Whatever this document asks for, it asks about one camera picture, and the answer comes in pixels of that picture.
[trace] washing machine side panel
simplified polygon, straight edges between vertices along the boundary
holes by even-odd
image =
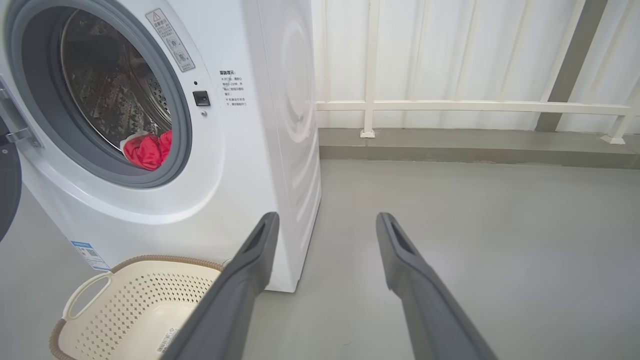
[[[259,0],[269,85],[287,190],[296,280],[321,199],[312,24],[308,0]]]
[[[304,262],[304,254],[300,254],[299,239],[296,237],[296,226],[292,221],[289,207],[289,187],[285,177],[284,161],[281,154],[280,138],[275,121],[273,98],[269,84],[269,68],[265,55],[265,39],[262,31],[261,13],[257,1],[246,1],[243,6],[246,23],[247,40],[252,59],[252,72],[258,90],[258,105],[262,114],[262,125],[266,145],[268,147],[269,164],[273,177],[277,211],[280,214],[280,230],[278,247],[273,264],[271,280],[267,290],[294,292],[300,272],[298,263]]]

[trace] gray floor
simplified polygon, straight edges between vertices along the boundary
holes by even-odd
[[[637,359],[640,172],[322,162],[323,201],[295,294],[263,293],[245,359],[411,359],[374,219],[393,213],[501,359]],[[93,274],[26,193],[0,243],[0,357],[47,359]]]

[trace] washing machine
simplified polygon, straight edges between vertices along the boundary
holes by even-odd
[[[79,256],[99,270],[145,254],[226,263],[277,211],[267,289],[295,291],[321,199],[309,1],[0,8],[0,135]],[[157,170],[123,155],[131,134],[168,131]]]

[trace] white wall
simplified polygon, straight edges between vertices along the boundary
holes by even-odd
[[[455,99],[456,93],[460,100],[497,100],[525,0],[476,1],[476,30],[468,47],[467,77],[456,91],[473,0],[380,0],[376,100]],[[421,31],[425,2],[429,5],[426,29]],[[570,101],[586,101],[627,3],[609,0]],[[575,0],[531,1],[504,100],[541,99],[574,4]],[[368,7],[368,0],[313,0],[319,101],[364,100]],[[640,74],[637,34],[640,6],[635,6],[630,15],[593,103],[623,104],[627,100]],[[416,64],[420,45],[424,52],[422,61]],[[318,115],[321,127],[363,127],[363,111],[319,111]],[[538,115],[503,111],[375,111],[373,127],[532,130]],[[606,132],[614,118],[565,114],[559,130]],[[635,121],[628,132],[640,132],[640,122]]]

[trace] red garment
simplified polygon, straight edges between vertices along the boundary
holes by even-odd
[[[120,149],[132,164],[147,170],[159,168],[169,156],[173,131],[160,135],[136,133],[120,142]]]

